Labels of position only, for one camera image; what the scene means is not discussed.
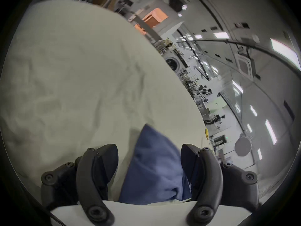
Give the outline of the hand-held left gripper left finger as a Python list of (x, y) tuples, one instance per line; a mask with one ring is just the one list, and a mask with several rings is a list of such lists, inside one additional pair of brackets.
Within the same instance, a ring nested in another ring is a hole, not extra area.
[(41, 201), (49, 211), (80, 202), (89, 221), (96, 226), (114, 224), (113, 213), (104, 204), (108, 183), (118, 167), (115, 144), (88, 148), (75, 162), (67, 162), (41, 176)]

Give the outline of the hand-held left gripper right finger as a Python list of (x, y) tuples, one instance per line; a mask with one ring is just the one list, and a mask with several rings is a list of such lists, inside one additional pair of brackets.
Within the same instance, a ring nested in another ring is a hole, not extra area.
[(241, 207), (254, 213), (259, 207), (257, 174), (223, 163), (208, 148), (183, 144), (181, 165), (196, 204), (186, 217), (190, 226), (206, 226), (220, 205)]

